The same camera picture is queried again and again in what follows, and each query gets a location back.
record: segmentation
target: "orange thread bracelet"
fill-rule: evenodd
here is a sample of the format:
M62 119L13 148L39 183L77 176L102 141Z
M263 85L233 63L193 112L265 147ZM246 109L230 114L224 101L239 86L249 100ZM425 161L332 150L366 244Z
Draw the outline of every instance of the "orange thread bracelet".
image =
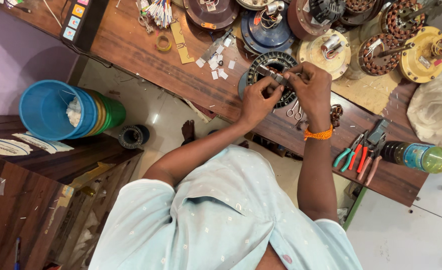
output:
M331 135L333 134L333 125L330 126L330 129L327 131L323 131L323 132L318 132L318 133L311 133L309 131L309 126L305 129L305 141L308 138L315 138L318 140L326 140L331 138Z

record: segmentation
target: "wooden cabinet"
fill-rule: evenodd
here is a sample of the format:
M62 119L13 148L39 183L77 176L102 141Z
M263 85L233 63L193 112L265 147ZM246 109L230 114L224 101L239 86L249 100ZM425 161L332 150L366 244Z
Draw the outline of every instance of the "wooden cabinet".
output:
M0 139L20 141L12 134L24 132L19 116L0 116ZM86 252L75 255L73 250L89 213L94 212L100 224L89 228L94 237L83 250L95 247L142 153L123 148L105 134L63 143L74 149L49 154L30 145L30 155L0 155L0 177L6 179L0 195L0 269L14 268L17 237L21 269L42 269L46 261L78 269ZM79 191L86 186L96 191L94 196Z

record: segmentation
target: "blue bucket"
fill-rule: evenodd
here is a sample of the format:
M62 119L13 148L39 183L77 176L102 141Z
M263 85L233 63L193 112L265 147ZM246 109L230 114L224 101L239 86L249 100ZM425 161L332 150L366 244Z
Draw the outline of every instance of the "blue bucket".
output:
M66 114L69 102L77 97L81 117L77 127ZM59 141L86 135L97 121L97 107L86 92L56 80L44 80L29 86L19 101L20 119L35 137Z

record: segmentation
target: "tiled floor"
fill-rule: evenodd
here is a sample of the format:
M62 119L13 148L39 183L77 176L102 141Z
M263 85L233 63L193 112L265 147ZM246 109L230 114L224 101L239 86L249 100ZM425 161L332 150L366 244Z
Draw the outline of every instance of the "tiled floor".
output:
M206 136L211 130L230 125L220 118L215 118L205 124L184 102L157 86L132 78L115 68L105 68L92 60L87 63L79 86L97 90L122 102L127 110L127 119L123 126L142 124L149 129L151 136L149 141L143 145L144 153L134 171L132 180L140 179L153 163L181 145L183 141L181 126L186 120L194 120L197 138ZM117 137L121 128L113 128L106 133ZM239 138L236 143L243 140L243 138ZM249 146L250 149L261 153L271 163L279 186L297 205L296 187L302 162L287 157L281 158L253 142L250 142ZM353 200L344 194L344 188L350 184L350 181L338 175L333 174L333 176L338 208L351 207Z

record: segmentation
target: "stacked buckets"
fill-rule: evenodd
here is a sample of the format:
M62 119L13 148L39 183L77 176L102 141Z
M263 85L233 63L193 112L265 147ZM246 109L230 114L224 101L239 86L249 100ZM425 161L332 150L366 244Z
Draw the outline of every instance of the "stacked buckets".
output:
M71 125L66 114L74 97L81 109L77 127ZM119 101L56 80L39 81L28 87L20 98L19 114L32 135L52 141L97 135L126 119L126 109Z

